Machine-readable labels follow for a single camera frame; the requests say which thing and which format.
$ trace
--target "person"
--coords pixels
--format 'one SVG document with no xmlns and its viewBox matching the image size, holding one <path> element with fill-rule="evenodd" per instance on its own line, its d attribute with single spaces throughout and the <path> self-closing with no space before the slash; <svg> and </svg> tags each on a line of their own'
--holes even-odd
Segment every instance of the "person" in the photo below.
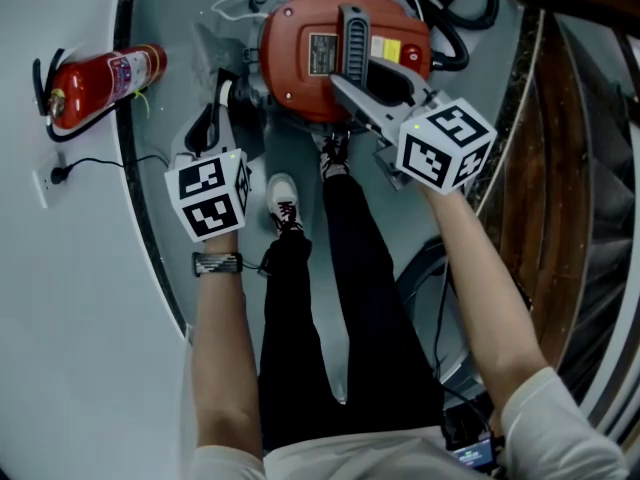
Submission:
<svg viewBox="0 0 640 480">
<path fill-rule="evenodd" d="M 445 449 L 443 390 L 404 312 L 363 191 L 349 175 L 348 141 L 316 142 L 350 342 L 348 400 L 342 405 L 331 393 L 313 324 L 311 243 L 295 184 L 277 174 L 267 188 L 278 239 L 269 250 L 259 377 L 240 276 L 202 277 L 192 478 L 482 478 Z M 545 362 L 521 295 L 463 195 L 420 190 L 438 221 L 475 364 L 501 415 L 509 478 L 626 478 L 619 448 L 589 425 Z M 237 248 L 236 233 L 206 243 L 210 253 Z"/>
</svg>

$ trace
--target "power outlet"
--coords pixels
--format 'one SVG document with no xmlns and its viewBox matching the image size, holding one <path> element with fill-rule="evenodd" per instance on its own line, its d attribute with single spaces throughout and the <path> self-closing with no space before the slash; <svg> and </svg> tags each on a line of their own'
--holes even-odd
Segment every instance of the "power outlet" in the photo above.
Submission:
<svg viewBox="0 0 640 480">
<path fill-rule="evenodd" d="M 40 204 L 44 209 L 53 207 L 65 192 L 66 181 L 63 181 L 59 185 L 51 183 L 51 171 L 53 171 L 55 167 L 64 167 L 64 158 L 58 152 L 51 153 L 40 166 L 31 173 Z"/>
</svg>

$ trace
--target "yellow label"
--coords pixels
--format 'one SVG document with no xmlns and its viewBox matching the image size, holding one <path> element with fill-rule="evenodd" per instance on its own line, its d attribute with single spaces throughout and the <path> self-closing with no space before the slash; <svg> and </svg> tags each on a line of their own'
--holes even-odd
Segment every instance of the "yellow label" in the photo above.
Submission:
<svg viewBox="0 0 640 480">
<path fill-rule="evenodd" d="M 385 39 L 384 40 L 384 55 L 383 59 L 389 60 L 391 62 L 395 62 L 396 64 L 400 63 L 400 50 L 402 49 L 402 42 L 396 39 Z"/>
</svg>

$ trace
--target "sleeve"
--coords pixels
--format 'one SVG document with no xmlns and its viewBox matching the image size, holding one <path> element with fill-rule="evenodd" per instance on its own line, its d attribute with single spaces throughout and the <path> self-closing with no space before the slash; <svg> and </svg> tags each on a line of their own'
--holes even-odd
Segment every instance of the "sleeve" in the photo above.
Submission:
<svg viewBox="0 0 640 480">
<path fill-rule="evenodd" d="M 513 394 L 502 426 L 507 469 L 514 480 L 618 480 L 629 475 L 620 448 L 591 427 L 551 368 Z"/>
<path fill-rule="evenodd" d="M 224 446 L 198 448 L 189 480 L 266 480 L 262 462 L 253 455 Z"/>
</svg>

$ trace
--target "shoelace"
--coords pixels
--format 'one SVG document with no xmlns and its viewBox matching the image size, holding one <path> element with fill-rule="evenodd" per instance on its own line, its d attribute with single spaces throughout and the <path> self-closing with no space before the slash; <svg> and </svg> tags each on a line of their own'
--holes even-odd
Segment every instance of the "shoelace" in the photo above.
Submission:
<svg viewBox="0 0 640 480">
<path fill-rule="evenodd" d="M 332 165 L 346 166 L 348 161 L 348 139 L 342 140 L 336 138 L 335 135 L 327 138 L 322 148 L 322 153 L 327 155 L 327 163 L 324 166 L 326 172 Z"/>
<path fill-rule="evenodd" d="M 278 203 L 278 208 L 280 208 L 280 213 L 282 214 L 282 220 L 280 220 L 276 215 L 272 215 L 273 220 L 276 222 L 276 227 L 280 231 L 291 230 L 291 229 L 302 229 L 300 223 L 297 221 L 298 209 L 296 206 L 290 202 Z"/>
</svg>

